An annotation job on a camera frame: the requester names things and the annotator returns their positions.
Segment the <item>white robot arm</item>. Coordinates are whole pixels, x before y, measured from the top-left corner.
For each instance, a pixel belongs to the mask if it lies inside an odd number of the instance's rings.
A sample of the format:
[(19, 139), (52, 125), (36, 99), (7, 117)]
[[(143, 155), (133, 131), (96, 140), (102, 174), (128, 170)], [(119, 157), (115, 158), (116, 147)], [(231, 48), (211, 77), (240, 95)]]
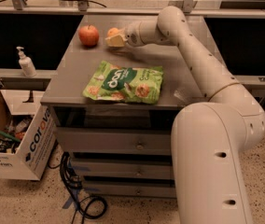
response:
[(171, 149), (181, 224), (253, 224), (239, 153), (265, 134), (259, 102), (191, 32), (178, 7), (154, 21), (110, 30), (110, 47), (172, 44), (179, 49), (204, 99), (175, 117)]

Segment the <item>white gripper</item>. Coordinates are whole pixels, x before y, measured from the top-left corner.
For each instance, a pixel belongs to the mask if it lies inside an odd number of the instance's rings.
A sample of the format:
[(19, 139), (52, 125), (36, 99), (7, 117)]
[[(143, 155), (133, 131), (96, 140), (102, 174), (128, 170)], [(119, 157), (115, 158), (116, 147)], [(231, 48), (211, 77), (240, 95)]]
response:
[(140, 21), (135, 21), (127, 25), (125, 28), (119, 29), (117, 35), (112, 35), (105, 39), (107, 46), (112, 48), (122, 48), (125, 46), (126, 40), (127, 43), (133, 47), (144, 46), (145, 43), (141, 39), (140, 25)]

